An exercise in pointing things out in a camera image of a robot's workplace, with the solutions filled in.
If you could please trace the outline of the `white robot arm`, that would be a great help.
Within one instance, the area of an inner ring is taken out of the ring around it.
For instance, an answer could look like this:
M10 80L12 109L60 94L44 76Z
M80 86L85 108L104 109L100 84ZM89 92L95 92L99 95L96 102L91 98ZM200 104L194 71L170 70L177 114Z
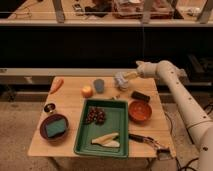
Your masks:
M127 80L159 78L169 88L179 113L196 148L199 150L197 171L213 171L213 119L211 119L179 80L179 70L171 62L137 61L138 67L127 72Z

